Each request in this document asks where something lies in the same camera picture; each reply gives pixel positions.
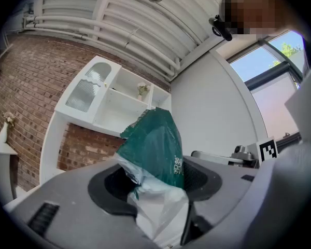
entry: potted plant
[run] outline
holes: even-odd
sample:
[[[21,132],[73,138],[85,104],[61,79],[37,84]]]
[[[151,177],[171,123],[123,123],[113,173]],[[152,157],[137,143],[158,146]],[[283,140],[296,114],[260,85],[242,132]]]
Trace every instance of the potted plant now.
[[[5,123],[0,131],[0,142],[5,143],[7,141],[8,126],[10,127],[14,126],[15,115],[12,114],[11,112],[5,112],[3,116],[5,119]]]
[[[149,92],[151,89],[151,86],[147,86],[144,82],[138,83],[137,84],[137,89],[138,89],[138,99],[141,101],[142,100],[142,96],[144,93]]]

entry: white cabinet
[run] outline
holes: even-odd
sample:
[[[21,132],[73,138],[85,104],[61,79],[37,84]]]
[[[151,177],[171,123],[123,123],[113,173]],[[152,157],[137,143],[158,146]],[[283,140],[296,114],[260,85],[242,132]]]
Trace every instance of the white cabinet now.
[[[140,82],[151,87],[141,101],[137,99]],[[55,111],[76,125],[120,136],[144,110],[155,107],[171,111],[171,95],[119,64],[96,56],[69,84]]]

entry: tree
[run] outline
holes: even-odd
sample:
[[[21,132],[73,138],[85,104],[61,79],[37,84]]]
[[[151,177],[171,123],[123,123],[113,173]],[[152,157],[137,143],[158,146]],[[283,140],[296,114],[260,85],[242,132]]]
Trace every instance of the tree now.
[[[282,49],[281,49],[281,52],[286,56],[286,57],[290,57],[292,56],[293,54],[301,51],[301,47],[298,45],[296,47],[291,47],[290,44],[286,44],[286,43],[283,43],[282,44]],[[270,65],[270,68],[278,65],[280,62],[279,61],[273,61],[273,65]]]

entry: white wall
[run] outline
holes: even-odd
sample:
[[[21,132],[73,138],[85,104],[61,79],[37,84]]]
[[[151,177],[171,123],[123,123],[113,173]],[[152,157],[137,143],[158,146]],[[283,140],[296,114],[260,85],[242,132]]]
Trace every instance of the white wall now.
[[[235,146],[267,137],[250,91],[214,51],[172,82],[172,114],[184,155],[199,150],[230,156]]]
[[[27,14],[29,10],[33,10],[33,0],[20,0],[19,4],[14,8],[7,19],[4,30],[12,31],[23,29],[23,16]]]

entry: green plastic bag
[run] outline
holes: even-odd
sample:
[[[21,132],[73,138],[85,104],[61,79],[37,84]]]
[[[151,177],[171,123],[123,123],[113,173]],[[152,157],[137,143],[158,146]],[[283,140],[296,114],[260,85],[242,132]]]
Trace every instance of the green plastic bag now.
[[[149,174],[183,189],[181,137],[169,111],[146,110],[121,133],[126,141],[117,154],[132,165],[124,165],[127,175],[142,184]]]

